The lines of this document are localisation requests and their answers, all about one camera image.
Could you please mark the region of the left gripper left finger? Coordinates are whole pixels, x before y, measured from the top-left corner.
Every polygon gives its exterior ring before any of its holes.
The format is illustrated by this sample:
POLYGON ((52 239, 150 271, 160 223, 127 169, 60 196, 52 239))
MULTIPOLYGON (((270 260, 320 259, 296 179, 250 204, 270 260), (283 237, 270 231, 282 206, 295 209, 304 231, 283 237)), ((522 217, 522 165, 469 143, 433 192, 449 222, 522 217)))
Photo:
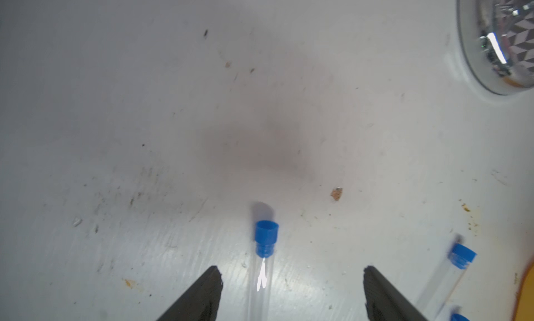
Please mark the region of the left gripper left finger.
POLYGON ((223 291, 218 267, 209 267, 157 320, 215 321, 223 291))

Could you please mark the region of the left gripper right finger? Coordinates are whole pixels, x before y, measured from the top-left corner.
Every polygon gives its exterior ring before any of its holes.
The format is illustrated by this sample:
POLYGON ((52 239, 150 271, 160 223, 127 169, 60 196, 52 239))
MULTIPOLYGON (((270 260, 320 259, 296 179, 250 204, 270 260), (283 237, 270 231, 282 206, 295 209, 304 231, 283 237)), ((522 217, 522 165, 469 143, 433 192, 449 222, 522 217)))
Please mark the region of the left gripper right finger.
POLYGON ((371 321, 427 321, 374 266, 364 269, 366 309, 371 321))

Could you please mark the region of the test tube blue cap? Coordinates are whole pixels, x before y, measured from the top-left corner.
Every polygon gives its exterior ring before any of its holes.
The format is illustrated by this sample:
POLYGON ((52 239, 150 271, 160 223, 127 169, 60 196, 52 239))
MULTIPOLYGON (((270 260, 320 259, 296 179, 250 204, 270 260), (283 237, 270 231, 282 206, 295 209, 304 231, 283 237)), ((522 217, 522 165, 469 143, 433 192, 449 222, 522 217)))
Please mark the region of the test tube blue cap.
POLYGON ((451 315, 450 321, 470 321, 470 320, 466 318, 464 315, 461 315, 459 313, 453 313, 451 315))
POLYGON ((255 225, 247 320, 268 320, 278 230, 279 225, 270 220, 261 220, 255 225))
POLYGON ((436 320, 477 253, 456 243, 439 264, 416 302, 417 310, 427 319, 436 320))

